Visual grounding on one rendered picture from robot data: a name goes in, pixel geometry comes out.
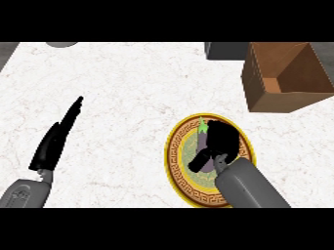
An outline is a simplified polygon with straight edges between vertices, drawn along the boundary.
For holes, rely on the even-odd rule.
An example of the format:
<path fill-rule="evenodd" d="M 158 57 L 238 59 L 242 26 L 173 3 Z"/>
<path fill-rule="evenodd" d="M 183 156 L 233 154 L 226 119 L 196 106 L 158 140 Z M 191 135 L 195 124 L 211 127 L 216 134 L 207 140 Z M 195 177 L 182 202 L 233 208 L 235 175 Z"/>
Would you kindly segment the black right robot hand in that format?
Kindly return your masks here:
<path fill-rule="evenodd" d="M 198 151 L 193 160 L 189 163 L 189 169 L 198 173 L 210 160 L 216 159 L 219 155 L 226 155 L 226 163 L 230 164 L 239 155 L 239 130 L 238 128 L 220 121 L 211 120 L 208 122 L 208 132 L 204 140 L 207 146 Z"/>

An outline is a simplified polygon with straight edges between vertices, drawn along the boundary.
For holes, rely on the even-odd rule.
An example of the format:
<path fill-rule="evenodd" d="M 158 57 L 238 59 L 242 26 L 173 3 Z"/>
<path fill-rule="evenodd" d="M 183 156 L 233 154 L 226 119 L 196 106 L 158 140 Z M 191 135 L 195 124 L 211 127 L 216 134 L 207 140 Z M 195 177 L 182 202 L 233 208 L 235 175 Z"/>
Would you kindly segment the purple eggplant with green stem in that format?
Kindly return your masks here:
<path fill-rule="evenodd" d="M 208 139 L 208 124 L 204 118 L 199 118 L 199 127 L 198 127 L 198 149 L 196 152 L 207 147 L 207 139 Z M 204 173 L 211 173 L 216 170 L 214 159 L 210 159 L 201 171 Z"/>

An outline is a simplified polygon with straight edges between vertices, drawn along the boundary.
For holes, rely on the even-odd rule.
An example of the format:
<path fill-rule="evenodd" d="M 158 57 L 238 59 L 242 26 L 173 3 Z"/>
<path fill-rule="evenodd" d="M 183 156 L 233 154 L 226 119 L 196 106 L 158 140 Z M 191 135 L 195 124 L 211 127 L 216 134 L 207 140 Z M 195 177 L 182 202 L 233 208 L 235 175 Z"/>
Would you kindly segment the brown cardboard box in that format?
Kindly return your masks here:
<path fill-rule="evenodd" d="M 242 85 L 251 112 L 291 113 L 334 96 L 308 42 L 251 42 Z"/>

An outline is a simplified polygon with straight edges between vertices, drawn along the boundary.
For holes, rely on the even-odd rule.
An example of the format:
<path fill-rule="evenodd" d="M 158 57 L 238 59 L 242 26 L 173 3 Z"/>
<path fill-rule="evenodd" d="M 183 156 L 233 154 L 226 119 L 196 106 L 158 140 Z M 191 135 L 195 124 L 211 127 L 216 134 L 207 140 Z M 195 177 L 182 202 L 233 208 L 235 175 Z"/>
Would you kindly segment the grey round object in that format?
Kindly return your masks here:
<path fill-rule="evenodd" d="M 46 44 L 53 48 L 68 48 L 74 46 L 78 42 L 46 42 Z"/>

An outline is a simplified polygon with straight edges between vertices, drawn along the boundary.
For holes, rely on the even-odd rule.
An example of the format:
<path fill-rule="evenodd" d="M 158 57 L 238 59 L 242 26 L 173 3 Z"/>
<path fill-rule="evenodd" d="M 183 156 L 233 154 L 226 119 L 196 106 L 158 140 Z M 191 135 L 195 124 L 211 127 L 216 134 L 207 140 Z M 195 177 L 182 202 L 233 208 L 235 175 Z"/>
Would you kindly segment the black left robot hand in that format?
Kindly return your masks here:
<path fill-rule="evenodd" d="M 67 138 L 74 127 L 77 117 L 81 113 L 83 100 L 84 97 L 80 97 L 73 103 L 62 121 L 52 125 L 42 139 L 30 166 L 30 169 L 34 171 L 39 171 L 40 169 L 53 171 L 56 168 Z"/>

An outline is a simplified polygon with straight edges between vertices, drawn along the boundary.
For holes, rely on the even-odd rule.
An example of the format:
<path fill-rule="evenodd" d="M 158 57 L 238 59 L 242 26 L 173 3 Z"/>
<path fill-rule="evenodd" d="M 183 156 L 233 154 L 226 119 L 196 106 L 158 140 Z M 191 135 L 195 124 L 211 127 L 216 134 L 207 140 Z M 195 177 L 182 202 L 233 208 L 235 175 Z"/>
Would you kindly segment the dark grey block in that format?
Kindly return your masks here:
<path fill-rule="evenodd" d="M 207 42 L 205 53 L 211 61 L 244 61 L 248 42 Z"/>

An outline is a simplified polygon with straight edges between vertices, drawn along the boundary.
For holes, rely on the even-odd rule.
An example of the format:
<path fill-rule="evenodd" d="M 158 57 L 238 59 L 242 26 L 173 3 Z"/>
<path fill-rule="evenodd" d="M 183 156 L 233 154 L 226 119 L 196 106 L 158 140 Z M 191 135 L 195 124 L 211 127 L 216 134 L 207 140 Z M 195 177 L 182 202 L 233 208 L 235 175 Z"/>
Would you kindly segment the yellow and brown patterned plate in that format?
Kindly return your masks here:
<path fill-rule="evenodd" d="M 239 126 L 227 117 L 214 113 L 198 113 L 188 116 L 174 126 L 167 138 L 165 165 L 171 186 L 183 200 L 195 207 L 230 208 L 217 187 L 217 171 L 193 173 L 188 167 L 196 156 L 198 135 L 202 123 L 220 120 L 239 130 L 239 157 L 257 163 L 254 147 Z"/>

